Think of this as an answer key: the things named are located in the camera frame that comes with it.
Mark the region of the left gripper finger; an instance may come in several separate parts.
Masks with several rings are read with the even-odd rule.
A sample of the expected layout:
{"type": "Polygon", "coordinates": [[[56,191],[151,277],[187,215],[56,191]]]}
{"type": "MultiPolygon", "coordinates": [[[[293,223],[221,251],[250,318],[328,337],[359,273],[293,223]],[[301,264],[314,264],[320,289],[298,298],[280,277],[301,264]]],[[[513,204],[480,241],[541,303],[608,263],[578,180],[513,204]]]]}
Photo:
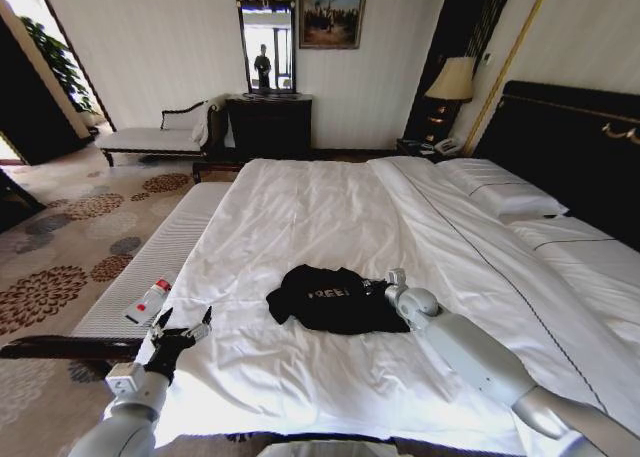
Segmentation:
{"type": "Polygon", "coordinates": [[[150,329],[150,339],[152,342],[158,342],[164,335],[164,329],[168,323],[173,308],[162,311],[150,329]]]}
{"type": "Polygon", "coordinates": [[[211,332],[212,307],[209,306],[200,323],[188,329],[183,335],[192,340],[202,340],[211,332]]]}

